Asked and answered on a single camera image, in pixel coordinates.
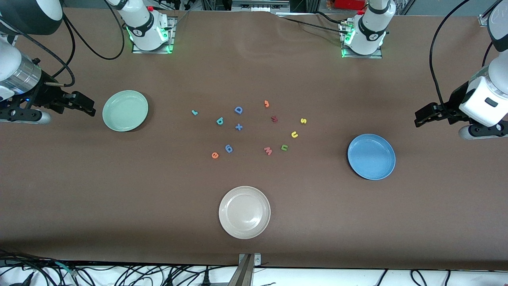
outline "plate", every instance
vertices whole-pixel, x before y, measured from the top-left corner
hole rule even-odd
[[[250,239],[261,234],[270,221],[270,203],[258,189],[236,187],[220,202],[219,220],[232,237]]]
[[[357,174],[369,180],[384,179],[395,168],[395,151],[388,141],[375,134],[362,134],[353,139],[347,159]]]
[[[148,101],[137,91],[122,91],[106,101],[102,119],[110,129],[125,132],[135,129],[148,115]]]

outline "green led light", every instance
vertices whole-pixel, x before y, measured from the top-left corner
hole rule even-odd
[[[134,42],[134,40],[132,39],[131,31],[129,31],[129,29],[127,29],[127,33],[129,34],[129,39],[131,40],[131,42]]]
[[[161,38],[161,41],[166,41],[168,38],[168,34],[166,34],[163,29],[157,29],[157,32],[159,33],[159,37]]]
[[[173,44],[166,46],[166,52],[173,53]]]

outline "metal bracket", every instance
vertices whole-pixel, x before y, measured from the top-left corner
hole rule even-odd
[[[238,264],[242,262],[242,259],[247,255],[247,253],[240,253],[238,256]],[[261,253],[254,253],[254,266],[261,265]]]
[[[489,15],[486,15],[485,17],[483,15],[478,15],[478,23],[480,23],[480,26],[482,26],[482,27],[487,26],[488,19],[489,19]]]
[[[254,275],[255,254],[244,254],[240,259],[240,264],[228,283],[228,286],[252,286],[252,277]]]
[[[175,45],[176,35],[176,23],[178,23],[178,17],[167,17],[167,31],[168,40],[162,44],[159,48],[152,51],[145,51],[138,48],[134,43],[132,45],[132,53],[149,53],[149,54],[169,54],[173,53],[173,46]]]

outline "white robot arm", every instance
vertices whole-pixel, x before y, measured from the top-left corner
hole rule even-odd
[[[154,9],[148,9],[143,0],[107,0],[118,10],[127,25],[134,44],[145,51],[159,48],[168,41],[164,29],[168,26],[168,17]]]
[[[369,55],[383,44],[386,28],[395,15],[393,0],[370,0],[368,9],[363,15],[356,15],[353,30],[344,43],[355,53]]]
[[[415,112],[416,127],[448,119],[450,124],[470,123],[459,130],[464,139],[508,135],[508,122],[503,120],[508,113],[508,0],[492,10],[488,31],[499,56],[453,91],[448,102],[429,103]]]

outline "brown tablecloth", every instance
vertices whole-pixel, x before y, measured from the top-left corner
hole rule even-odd
[[[119,50],[108,10],[65,12],[98,52]],[[171,55],[131,54],[128,44],[104,61],[77,39],[77,82],[66,90],[93,99],[97,115],[66,110],[46,126],[0,125],[0,245],[70,260],[233,264],[238,253],[260,252],[271,266],[506,269],[507,141],[462,140],[461,124],[413,123],[437,101],[428,50],[441,19],[395,17],[382,60],[343,59],[333,32],[263,12],[190,12]],[[67,58],[64,25],[37,39]],[[474,17],[449,20],[434,58],[446,98],[480,68],[488,43]],[[59,68],[25,39],[17,46],[48,73]],[[122,90],[150,106],[127,133],[101,117]],[[362,133],[395,149],[388,178],[351,170],[347,147]],[[240,185],[260,189],[272,208],[251,240],[229,236],[218,220],[220,200]]]

